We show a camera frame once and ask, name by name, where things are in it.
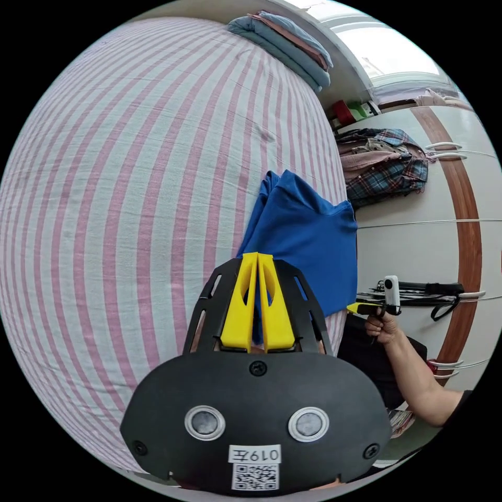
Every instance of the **black device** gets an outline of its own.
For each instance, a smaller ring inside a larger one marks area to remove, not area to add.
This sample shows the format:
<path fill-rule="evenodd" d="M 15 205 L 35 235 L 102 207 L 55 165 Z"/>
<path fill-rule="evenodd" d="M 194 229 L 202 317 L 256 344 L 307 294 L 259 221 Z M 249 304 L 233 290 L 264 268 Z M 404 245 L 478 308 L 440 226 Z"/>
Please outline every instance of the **black device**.
<path fill-rule="evenodd" d="M 250 350 L 257 271 L 264 353 Z M 378 389 L 333 357 L 301 272 L 258 253 L 217 267 L 183 354 L 141 381 L 120 430 L 150 474 L 239 497 L 350 481 L 391 437 Z"/>

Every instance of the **white sticker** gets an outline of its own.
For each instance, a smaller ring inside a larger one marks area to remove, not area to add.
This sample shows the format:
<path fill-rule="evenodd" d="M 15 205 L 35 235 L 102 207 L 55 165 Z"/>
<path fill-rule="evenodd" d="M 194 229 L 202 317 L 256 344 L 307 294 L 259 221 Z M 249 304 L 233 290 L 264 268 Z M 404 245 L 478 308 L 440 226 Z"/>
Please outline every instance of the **white sticker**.
<path fill-rule="evenodd" d="M 231 464 L 280 464 L 281 445 L 240 446 L 231 444 L 229 462 Z"/>
<path fill-rule="evenodd" d="M 232 490 L 279 489 L 279 464 L 233 464 Z"/>

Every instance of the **white wardrobe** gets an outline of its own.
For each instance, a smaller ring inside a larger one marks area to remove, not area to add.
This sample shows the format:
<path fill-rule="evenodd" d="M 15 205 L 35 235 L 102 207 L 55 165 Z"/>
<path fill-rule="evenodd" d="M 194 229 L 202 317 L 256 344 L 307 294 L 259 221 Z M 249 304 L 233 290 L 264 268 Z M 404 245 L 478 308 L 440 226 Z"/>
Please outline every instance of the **white wardrobe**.
<path fill-rule="evenodd" d="M 406 282 L 458 281 L 479 293 L 437 322 L 431 307 L 403 307 L 399 317 L 428 357 L 448 368 L 438 371 L 438 381 L 472 389 L 502 327 L 502 168 L 492 143 L 475 113 L 446 106 L 391 111 L 341 132 L 358 128 L 402 129 L 436 158 L 423 193 L 357 211 L 358 291 L 397 275 Z"/>

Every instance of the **person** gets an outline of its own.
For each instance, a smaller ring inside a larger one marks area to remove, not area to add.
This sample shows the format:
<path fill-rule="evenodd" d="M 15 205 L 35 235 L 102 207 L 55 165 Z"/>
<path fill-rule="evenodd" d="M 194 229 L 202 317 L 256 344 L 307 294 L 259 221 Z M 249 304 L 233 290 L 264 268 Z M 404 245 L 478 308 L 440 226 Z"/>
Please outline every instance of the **person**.
<path fill-rule="evenodd" d="M 408 403 L 409 409 L 433 427 L 448 425 L 472 391 L 453 391 L 442 387 L 399 327 L 395 316 L 385 313 L 381 319 L 368 317 L 365 328 L 369 336 L 375 337 L 377 342 L 384 346 L 397 386 Z M 411 457 L 419 450 L 420 448 L 413 450 L 399 461 Z M 350 482 L 358 481 L 384 469 L 385 467 L 372 466 L 362 476 Z M 332 488 L 343 484 L 345 483 L 337 480 L 314 489 Z"/>

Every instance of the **striped mattress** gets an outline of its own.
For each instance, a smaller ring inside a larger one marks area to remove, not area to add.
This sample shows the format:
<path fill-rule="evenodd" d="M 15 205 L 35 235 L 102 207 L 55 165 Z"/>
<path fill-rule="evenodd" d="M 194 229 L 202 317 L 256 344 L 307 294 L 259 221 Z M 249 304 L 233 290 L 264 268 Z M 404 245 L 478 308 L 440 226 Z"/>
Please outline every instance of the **striped mattress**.
<path fill-rule="evenodd" d="M 0 309 L 38 398 L 98 459 L 142 472 L 119 432 L 129 399 L 180 354 L 264 174 L 285 169 L 346 199 L 313 91 L 212 21 L 123 25 L 37 103 L 0 187 Z M 335 351 L 344 321 L 327 320 Z"/>

